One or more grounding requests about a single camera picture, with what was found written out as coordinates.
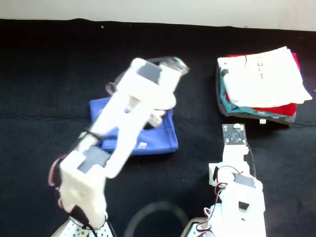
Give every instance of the blue fabric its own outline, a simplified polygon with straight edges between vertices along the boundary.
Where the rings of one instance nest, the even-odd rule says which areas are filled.
[[[108,97],[98,100],[91,100],[89,102],[92,122],[98,118],[109,99],[110,98]],[[132,155],[154,155],[176,151],[178,149],[178,140],[172,122],[172,115],[173,111],[170,110],[163,119],[161,126],[149,130],[142,130],[138,136]],[[118,129],[114,129],[106,136],[117,137],[118,131]],[[145,148],[138,148],[141,142],[147,144]],[[105,151],[112,153],[116,147],[116,144],[116,139],[105,140],[100,146]]]
[[[269,112],[260,112],[257,110],[254,110],[250,107],[238,107],[237,105],[234,105],[232,102],[228,101],[226,99],[226,90],[224,85],[223,76],[219,74],[219,80],[220,80],[220,89],[221,89],[221,100],[223,102],[223,106],[225,107],[225,110],[227,113],[248,113],[263,117],[275,117],[275,118],[284,118],[287,117],[286,115],[279,115]]]

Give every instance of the red fabric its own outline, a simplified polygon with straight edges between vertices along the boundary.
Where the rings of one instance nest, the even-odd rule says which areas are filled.
[[[297,60],[297,54],[292,53],[292,55],[297,64],[298,69],[301,70],[298,60]],[[228,55],[228,57],[237,57],[237,56],[244,56],[244,55]],[[227,101],[230,101],[227,92],[226,92],[226,99]],[[262,112],[278,114],[278,115],[293,116],[293,114],[296,112],[297,104],[291,103],[288,105],[282,105],[282,106],[273,107],[273,108],[252,108],[252,109],[262,111]]]

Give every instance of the metal base plate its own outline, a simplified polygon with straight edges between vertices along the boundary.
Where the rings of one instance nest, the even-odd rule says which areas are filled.
[[[108,222],[95,232],[98,237],[116,237]],[[69,220],[59,237],[94,237],[94,235],[91,230],[84,230]]]

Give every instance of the blue folded cloth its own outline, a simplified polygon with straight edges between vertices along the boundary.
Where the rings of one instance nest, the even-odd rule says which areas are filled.
[[[94,122],[101,111],[109,101],[108,98],[91,100],[90,115],[91,121]],[[153,129],[142,130],[137,138],[136,146],[132,155],[154,155],[175,152],[178,149],[178,140],[172,122],[173,111],[170,110],[166,113],[162,124]],[[118,129],[114,129],[105,137],[117,137]],[[109,139],[101,143],[100,147],[105,151],[112,153],[116,147],[117,140]]]

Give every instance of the folded clothes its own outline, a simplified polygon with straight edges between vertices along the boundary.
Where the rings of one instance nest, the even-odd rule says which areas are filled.
[[[92,122],[98,118],[109,99],[108,97],[89,102]],[[178,140],[173,126],[172,115],[173,111],[170,110],[166,113],[159,127],[142,130],[139,133],[132,155],[154,155],[175,152],[178,149]],[[118,129],[114,129],[105,135],[105,138],[108,136],[111,139],[104,140],[101,143],[100,146],[102,149],[109,153],[114,151],[117,144],[118,131]]]
[[[217,61],[230,101],[239,107],[272,108],[312,99],[286,47]]]
[[[216,99],[217,99],[217,105],[219,108],[219,111],[222,115],[225,117],[238,117],[238,118],[245,118],[245,119],[266,119],[277,123],[283,123],[286,125],[292,125],[295,122],[296,119],[296,113],[293,114],[293,116],[285,116],[281,118],[276,117],[262,117],[261,115],[254,115],[249,114],[246,112],[236,112],[236,113],[228,113],[226,111],[226,108],[222,102],[221,99],[221,86],[220,86],[220,77],[219,77],[219,68],[216,70],[216,76],[215,76],[215,92],[216,92]]]
[[[298,59],[297,59],[297,54],[296,53],[292,53],[293,58],[295,60],[295,63],[298,67],[299,70],[301,70]],[[242,55],[228,55],[228,57],[237,57],[237,56],[242,56]],[[230,99],[228,97],[227,92],[225,92],[226,94],[226,100],[230,102]],[[287,105],[283,105],[283,106],[279,106],[279,107],[272,107],[272,108],[252,108],[253,110],[257,110],[260,112],[269,112],[272,114],[279,114],[279,115],[286,115],[286,116],[293,116],[294,113],[296,112],[297,109],[297,104],[295,103],[291,103],[291,104],[287,104]]]

